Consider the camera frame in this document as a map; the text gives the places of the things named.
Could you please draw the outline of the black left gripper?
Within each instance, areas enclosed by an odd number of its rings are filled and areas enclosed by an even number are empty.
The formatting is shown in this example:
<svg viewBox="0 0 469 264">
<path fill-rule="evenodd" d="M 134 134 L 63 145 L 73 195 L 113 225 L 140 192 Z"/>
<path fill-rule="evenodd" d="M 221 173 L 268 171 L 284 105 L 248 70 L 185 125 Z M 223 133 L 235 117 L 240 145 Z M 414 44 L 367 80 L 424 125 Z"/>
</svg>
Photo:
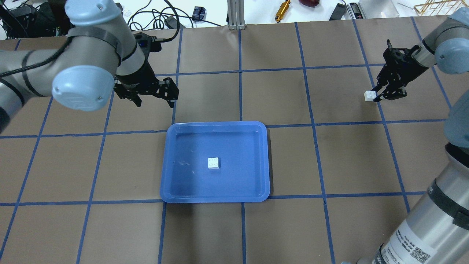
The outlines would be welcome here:
<svg viewBox="0 0 469 264">
<path fill-rule="evenodd" d="M 139 95 L 151 95 L 166 100 L 169 107 L 174 108 L 179 96 L 179 89 L 173 79 L 167 77 L 158 80 L 148 61 L 134 73 L 116 75 L 118 83 L 114 84 L 114 92 L 124 100 L 127 99 L 141 107 L 142 100 Z"/>
</svg>

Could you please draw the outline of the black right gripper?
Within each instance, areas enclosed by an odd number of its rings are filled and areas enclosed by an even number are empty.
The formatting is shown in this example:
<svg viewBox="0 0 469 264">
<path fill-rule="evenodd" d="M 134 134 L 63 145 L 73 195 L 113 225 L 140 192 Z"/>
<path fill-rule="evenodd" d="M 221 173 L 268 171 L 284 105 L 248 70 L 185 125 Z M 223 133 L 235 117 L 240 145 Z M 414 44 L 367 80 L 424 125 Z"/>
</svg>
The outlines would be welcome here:
<svg viewBox="0 0 469 264">
<path fill-rule="evenodd" d="M 385 65 L 377 75 L 376 85 L 371 89 L 377 94 L 377 102 L 407 96 L 407 84 L 422 75 L 422 65 L 413 57 L 414 52 L 419 49 L 419 45 L 414 45 L 411 49 L 393 47 L 390 40 L 387 40 L 387 49 L 383 52 Z"/>
</svg>

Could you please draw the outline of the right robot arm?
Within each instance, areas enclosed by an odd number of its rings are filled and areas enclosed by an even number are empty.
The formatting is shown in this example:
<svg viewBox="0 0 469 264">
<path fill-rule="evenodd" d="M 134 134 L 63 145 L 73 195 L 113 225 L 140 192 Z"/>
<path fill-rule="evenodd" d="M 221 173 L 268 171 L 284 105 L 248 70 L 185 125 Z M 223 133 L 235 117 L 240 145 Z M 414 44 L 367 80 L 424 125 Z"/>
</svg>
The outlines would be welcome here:
<svg viewBox="0 0 469 264">
<path fill-rule="evenodd" d="M 365 100 L 407 95 L 407 85 L 432 67 L 445 74 L 468 72 L 468 7 L 459 7 L 412 48 L 387 40 L 385 65 Z M 447 165 L 406 218 L 358 264 L 456 264 L 468 254 L 468 92 L 450 108 L 442 137 Z"/>
</svg>

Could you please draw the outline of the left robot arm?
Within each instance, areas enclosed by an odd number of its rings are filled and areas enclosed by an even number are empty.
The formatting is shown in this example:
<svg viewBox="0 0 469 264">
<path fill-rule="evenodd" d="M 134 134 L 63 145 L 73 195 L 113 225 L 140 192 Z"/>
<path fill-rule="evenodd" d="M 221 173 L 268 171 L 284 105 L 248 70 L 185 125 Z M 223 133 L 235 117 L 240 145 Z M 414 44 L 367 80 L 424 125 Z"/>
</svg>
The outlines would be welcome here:
<svg viewBox="0 0 469 264">
<path fill-rule="evenodd" d="M 179 89 L 167 77 L 158 80 L 148 62 L 170 38 L 132 33 L 112 0 L 68 0 L 73 27 L 58 49 L 1 51 L 0 111 L 3 132 L 34 97 L 52 97 L 72 110 L 96 111 L 111 95 L 134 102 L 140 95 L 164 99 L 169 107 Z"/>
</svg>

